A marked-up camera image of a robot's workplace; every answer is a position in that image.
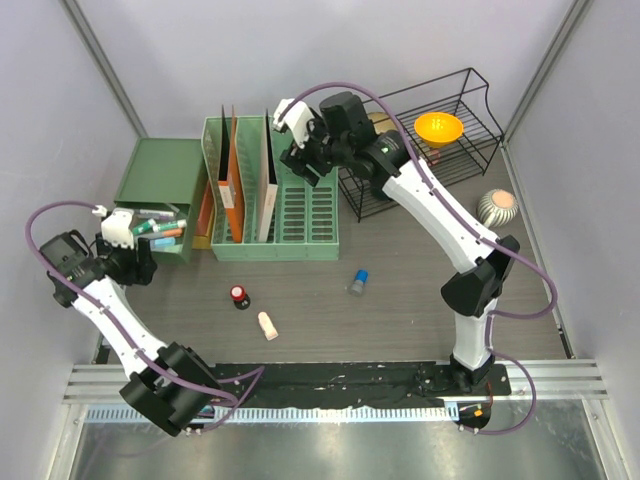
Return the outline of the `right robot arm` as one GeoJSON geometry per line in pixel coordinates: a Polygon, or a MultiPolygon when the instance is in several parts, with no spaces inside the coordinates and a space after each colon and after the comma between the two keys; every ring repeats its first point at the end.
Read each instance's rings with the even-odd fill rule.
{"type": "Polygon", "coordinates": [[[316,185],[333,169],[347,169],[369,184],[373,196],[407,210],[444,250],[456,270],[441,289],[456,331],[449,375],[460,393],[477,393],[495,362],[485,338],[488,314],[502,293],[518,241],[475,223],[430,174],[428,162],[406,146],[390,117],[367,112],[361,98],[349,91],[326,98],[318,111],[283,99],[273,128],[293,135],[280,160],[295,175],[316,185]]]}

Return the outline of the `green white glue stick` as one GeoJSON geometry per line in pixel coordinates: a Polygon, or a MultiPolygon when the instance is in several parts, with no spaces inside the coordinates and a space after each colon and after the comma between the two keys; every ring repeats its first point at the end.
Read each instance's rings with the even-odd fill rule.
{"type": "Polygon", "coordinates": [[[143,234],[146,234],[146,233],[149,233],[149,232],[153,232],[152,227],[156,223],[164,223],[164,222],[158,222],[155,219],[148,219],[148,220],[144,221],[143,223],[141,223],[139,225],[136,225],[132,229],[132,233],[133,233],[134,236],[139,236],[139,235],[143,235],[143,234]]]}

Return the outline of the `orange folder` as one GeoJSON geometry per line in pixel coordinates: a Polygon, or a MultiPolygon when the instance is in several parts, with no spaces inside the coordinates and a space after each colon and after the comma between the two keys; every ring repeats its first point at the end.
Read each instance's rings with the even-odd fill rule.
{"type": "Polygon", "coordinates": [[[217,185],[228,221],[231,238],[241,243],[244,233],[244,194],[236,148],[237,117],[221,109],[219,172],[217,185]]]}

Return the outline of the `red black stamp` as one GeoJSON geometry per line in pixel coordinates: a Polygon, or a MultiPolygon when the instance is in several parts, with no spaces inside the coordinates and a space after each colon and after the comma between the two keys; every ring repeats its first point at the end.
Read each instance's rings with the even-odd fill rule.
{"type": "Polygon", "coordinates": [[[251,299],[246,289],[241,285],[234,285],[230,289],[230,297],[234,306],[239,310],[246,310],[251,305],[251,299]]]}

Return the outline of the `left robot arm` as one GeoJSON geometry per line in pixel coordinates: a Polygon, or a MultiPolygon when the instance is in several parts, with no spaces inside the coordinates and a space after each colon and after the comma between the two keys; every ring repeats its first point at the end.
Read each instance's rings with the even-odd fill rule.
{"type": "Polygon", "coordinates": [[[146,239],[119,248],[99,241],[94,256],[78,231],[53,237],[39,249],[55,287],[54,299],[74,308],[102,333],[128,378],[125,402],[172,437],[212,400],[219,387],[212,370],[191,348],[157,339],[135,314],[124,288],[149,284],[157,264],[146,239]]]}

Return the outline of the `light blue highlighter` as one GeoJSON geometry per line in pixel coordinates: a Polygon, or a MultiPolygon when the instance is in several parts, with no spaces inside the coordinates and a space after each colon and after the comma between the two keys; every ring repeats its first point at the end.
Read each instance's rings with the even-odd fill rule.
{"type": "Polygon", "coordinates": [[[151,242],[151,248],[153,250],[165,249],[165,248],[174,246],[175,244],[176,244],[175,237],[165,237],[165,238],[154,239],[151,242]]]}

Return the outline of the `drawer box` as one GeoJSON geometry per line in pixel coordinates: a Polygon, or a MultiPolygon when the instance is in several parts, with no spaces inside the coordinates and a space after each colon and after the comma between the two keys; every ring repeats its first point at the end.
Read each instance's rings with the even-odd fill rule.
{"type": "Polygon", "coordinates": [[[114,203],[131,209],[161,210],[173,205],[187,220],[183,235],[153,253],[159,264],[190,261],[195,228],[208,181],[199,139],[142,138],[137,141],[114,203]]]}

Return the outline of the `white folder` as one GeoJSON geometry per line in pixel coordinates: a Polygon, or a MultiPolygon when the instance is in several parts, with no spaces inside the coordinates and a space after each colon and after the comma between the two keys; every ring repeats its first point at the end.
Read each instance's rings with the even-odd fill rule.
{"type": "Polygon", "coordinates": [[[269,237],[269,231],[275,207],[278,191],[278,182],[275,171],[275,162],[271,141],[271,121],[268,111],[263,117],[261,128],[261,164],[259,177],[259,194],[257,204],[256,240],[265,243],[269,237]]]}

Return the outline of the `small green glue stick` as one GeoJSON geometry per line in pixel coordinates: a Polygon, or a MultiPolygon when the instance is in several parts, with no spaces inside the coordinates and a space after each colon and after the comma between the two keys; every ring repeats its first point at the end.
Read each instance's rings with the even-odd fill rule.
{"type": "Polygon", "coordinates": [[[176,229],[183,229],[187,226],[186,219],[174,220],[171,222],[156,223],[153,225],[152,230],[154,233],[165,232],[176,229]]]}

